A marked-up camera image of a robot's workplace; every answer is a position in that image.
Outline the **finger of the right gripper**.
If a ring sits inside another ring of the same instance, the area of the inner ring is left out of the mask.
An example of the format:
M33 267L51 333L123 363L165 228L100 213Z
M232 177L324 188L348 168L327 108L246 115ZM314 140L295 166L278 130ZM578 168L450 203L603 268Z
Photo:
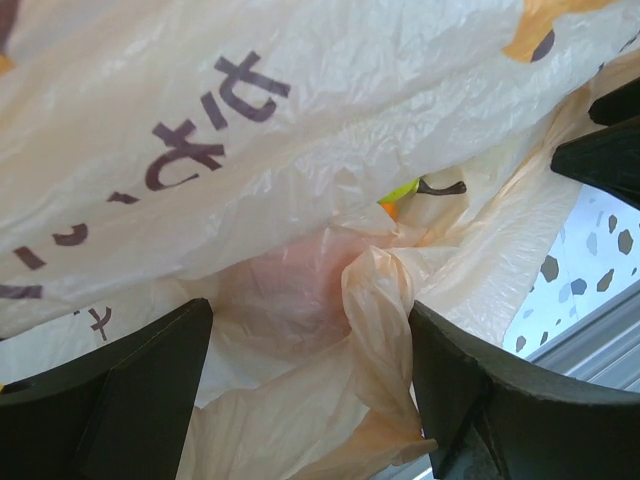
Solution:
M551 170L639 207L639 80L597 99L589 109L598 131L561 144Z

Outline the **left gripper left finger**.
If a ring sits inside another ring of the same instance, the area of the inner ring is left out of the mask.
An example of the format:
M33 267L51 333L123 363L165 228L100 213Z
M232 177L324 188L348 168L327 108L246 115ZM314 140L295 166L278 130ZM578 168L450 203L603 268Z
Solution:
M213 314L187 302L144 328L1 391L4 479L173 479Z

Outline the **orange plastic fruit bag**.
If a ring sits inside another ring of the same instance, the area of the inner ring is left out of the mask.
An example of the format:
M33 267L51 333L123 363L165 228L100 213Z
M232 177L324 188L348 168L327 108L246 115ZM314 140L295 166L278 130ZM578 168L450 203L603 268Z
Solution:
M413 304L503 341L638 69L635 1L3 2L1 391L200 298L176 478L432 452Z

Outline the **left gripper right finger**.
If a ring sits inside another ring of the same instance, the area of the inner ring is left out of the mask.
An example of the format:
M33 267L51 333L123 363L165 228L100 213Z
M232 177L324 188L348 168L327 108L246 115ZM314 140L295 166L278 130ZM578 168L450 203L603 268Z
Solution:
M638 478L638 394L536 366L420 302L409 326L435 478Z

